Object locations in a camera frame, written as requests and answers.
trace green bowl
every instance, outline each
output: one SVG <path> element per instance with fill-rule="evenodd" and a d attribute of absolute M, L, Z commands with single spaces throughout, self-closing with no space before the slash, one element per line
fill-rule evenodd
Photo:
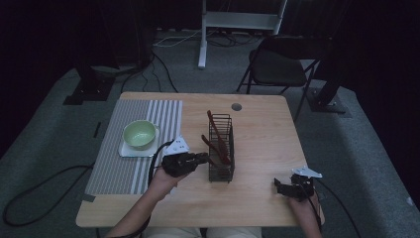
<path fill-rule="evenodd" d="M 124 128 L 124 142 L 138 150 L 148 149 L 156 136 L 157 129 L 155 125 L 146 120 L 131 122 Z"/>

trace gray carpet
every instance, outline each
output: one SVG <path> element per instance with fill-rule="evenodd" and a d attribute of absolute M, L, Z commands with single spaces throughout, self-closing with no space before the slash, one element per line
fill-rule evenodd
<path fill-rule="evenodd" d="M 223 39 L 213 40 L 227 43 Z M 154 48 L 154 52 L 166 64 L 179 92 L 235 93 L 248 63 L 248 52 L 257 45 L 209 46 L 204 70 L 197 68 L 198 41 L 186 41 L 170 48 Z M 79 106 L 62 105 L 79 80 L 77 73 L 72 70 L 57 81 L 31 122 L 0 161 L 2 210 L 17 193 L 54 173 L 95 162 L 126 77 L 117 78 L 107 101 L 84 102 Z M 322 87 L 323 84 L 323 81 L 315 80 L 312 86 Z M 164 67 L 157 59 L 145 70 L 144 76 L 136 74 L 129 79 L 123 90 L 173 92 Z M 279 88 L 275 87 L 252 89 L 253 94 L 278 92 Z M 300 88 L 284 93 L 292 113 L 301 93 Z M 307 102 L 303 105 L 296 130 L 309 167 L 323 174 L 322 182 L 343 201 L 362 237 L 419 237 L 419 210 L 407 203 L 409 194 L 356 96 L 350 90 L 340 88 L 338 97 L 351 117 L 311 112 Z M 101 126 L 95 137 L 98 122 Z M 25 222 L 41 215 L 82 171 L 68 172 L 20 199 L 10 209 L 11 219 Z M 85 175 L 44 219 L 25 227 L 10 227 L 2 223 L 0 237 L 95 237 L 94 229 L 77 227 L 74 222 L 80 205 L 79 197 L 89 175 Z M 357 237 L 337 199 L 321 184 L 316 183 L 316 187 L 324 197 L 321 201 L 326 216 L 324 237 Z M 100 233 L 104 235 L 107 229 L 101 228 Z M 303 237 L 299 227 L 265 227 L 262 232 L 265 238 Z"/>

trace person's leg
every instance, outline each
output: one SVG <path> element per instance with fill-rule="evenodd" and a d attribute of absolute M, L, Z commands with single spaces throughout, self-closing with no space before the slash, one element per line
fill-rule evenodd
<path fill-rule="evenodd" d="M 199 228 L 148 227 L 142 238 L 199 238 Z"/>
<path fill-rule="evenodd" d="M 260 227 L 211 227 L 207 238 L 262 238 Z"/>

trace white plate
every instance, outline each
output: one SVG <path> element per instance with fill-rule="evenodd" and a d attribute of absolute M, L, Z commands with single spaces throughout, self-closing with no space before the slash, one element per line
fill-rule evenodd
<path fill-rule="evenodd" d="M 158 138 L 160 132 L 160 127 L 157 125 L 155 126 L 157 128 L 155 140 L 147 150 L 136 150 L 135 148 L 127 145 L 124 142 L 123 137 L 121 137 L 120 146 L 118 147 L 118 154 L 121 157 L 152 157 L 158 149 Z"/>

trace black stand base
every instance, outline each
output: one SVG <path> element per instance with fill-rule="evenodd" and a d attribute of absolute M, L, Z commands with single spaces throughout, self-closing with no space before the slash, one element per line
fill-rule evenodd
<path fill-rule="evenodd" d="M 63 105 L 81 105 L 83 101 L 106 101 L 114 84 L 115 77 L 98 78 L 99 83 L 94 88 L 86 89 L 83 80 L 80 80 L 73 94 L 67 96 Z"/>
<path fill-rule="evenodd" d="M 330 112 L 338 113 L 340 117 L 351 118 L 349 110 L 343 106 L 340 101 L 340 98 L 335 95 L 334 98 L 326 106 L 321 106 L 318 104 L 318 93 L 321 91 L 321 88 L 309 87 L 306 92 L 306 98 L 308 99 L 309 106 L 313 112 Z"/>

